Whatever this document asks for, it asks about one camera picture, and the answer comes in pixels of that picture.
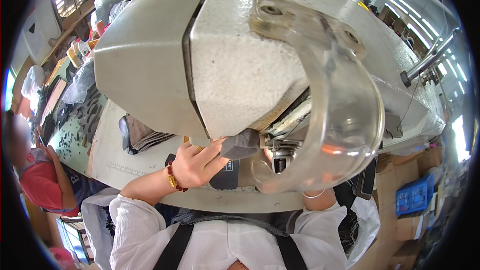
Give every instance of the black strap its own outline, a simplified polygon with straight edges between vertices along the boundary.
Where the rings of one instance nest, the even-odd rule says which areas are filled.
[[[177,231],[173,234],[173,237],[158,258],[153,270],[177,270],[193,230],[193,225],[179,225]],[[307,265],[305,265],[305,261],[292,237],[278,235],[275,237],[286,270],[307,270]]]
[[[276,235],[275,237],[286,270],[307,270],[307,265],[305,265],[305,261],[292,237],[282,237],[279,235]]]
[[[194,230],[193,225],[179,225],[162,254],[160,255],[153,270],[176,270],[182,260],[183,253],[187,248],[188,241]]]

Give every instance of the workshop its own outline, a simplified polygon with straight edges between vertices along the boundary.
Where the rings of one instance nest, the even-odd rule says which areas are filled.
[[[478,139],[456,4],[31,0],[1,171],[35,265],[435,269]]]

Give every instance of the gray foam block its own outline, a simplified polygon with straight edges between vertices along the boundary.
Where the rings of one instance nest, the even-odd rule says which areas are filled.
[[[259,150],[260,134],[255,129],[247,128],[223,141],[220,156],[235,161],[248,158]]]

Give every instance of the silver bangle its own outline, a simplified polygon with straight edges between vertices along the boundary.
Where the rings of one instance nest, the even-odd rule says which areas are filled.
[[[305,196],[306,198],[317,198],[317,197],[321,196],[325,192],[325,190],[326,189],[323,189],[323,191],[320,194],[315,195],[315,196],[309,196],[305,192],[302,192],[302,195]]]

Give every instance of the metal screw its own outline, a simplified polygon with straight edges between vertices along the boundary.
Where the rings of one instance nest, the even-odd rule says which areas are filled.
[[[276,15],[276,16],[283,15],[280,9],[271,5],[264,5],[260,9],[270,15]]]

